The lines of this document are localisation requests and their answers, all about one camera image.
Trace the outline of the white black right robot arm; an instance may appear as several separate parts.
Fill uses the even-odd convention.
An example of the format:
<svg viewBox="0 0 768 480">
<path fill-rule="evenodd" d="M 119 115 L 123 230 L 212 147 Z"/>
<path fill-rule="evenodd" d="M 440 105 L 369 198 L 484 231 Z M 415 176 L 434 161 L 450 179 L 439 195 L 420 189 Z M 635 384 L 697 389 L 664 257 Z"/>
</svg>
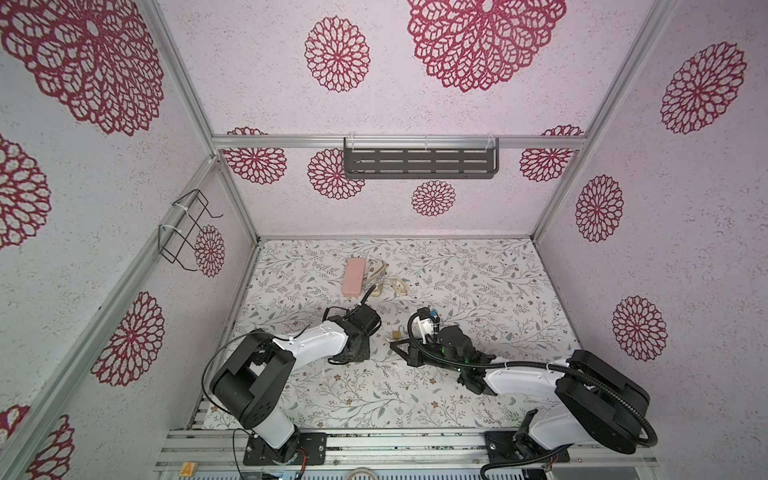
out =
<svg viewBox="0 0 768 480">
<path fill-rule="evenodd" d="M 408 366 L 453 371 L 476 395 L 538 397 L 546 411 L 526 414 L 516 436 L 525 457 L 583 441 L 633 454 L 658 435 L 646 417 L 649 394 L 596 355 L 577 350 L 562 363 L 502 360 L 478 350 L 457 325 L 419 320 L 390 344 Z"/>
</svg>

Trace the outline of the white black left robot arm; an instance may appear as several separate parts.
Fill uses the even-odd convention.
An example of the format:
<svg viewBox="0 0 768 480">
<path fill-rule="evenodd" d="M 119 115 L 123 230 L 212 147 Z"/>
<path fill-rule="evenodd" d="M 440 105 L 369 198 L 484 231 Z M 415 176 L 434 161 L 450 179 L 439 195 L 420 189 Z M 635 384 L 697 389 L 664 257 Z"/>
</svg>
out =
<svg viewBox="0 0 768 480">
<path fill-rule="evenodd" d="M 310 464 L 299 427 L 279 407 L 291 374 L 315 361 L 347 365 L 370 359 L 371 338 L 382 325 L 380 315 L 360 303 L 297 334 L 279 337 L 255 329 L 209 380 L 208 390 L 219 408 L 234 417 L 251 438 L 247 465 Z"/>
</svg>

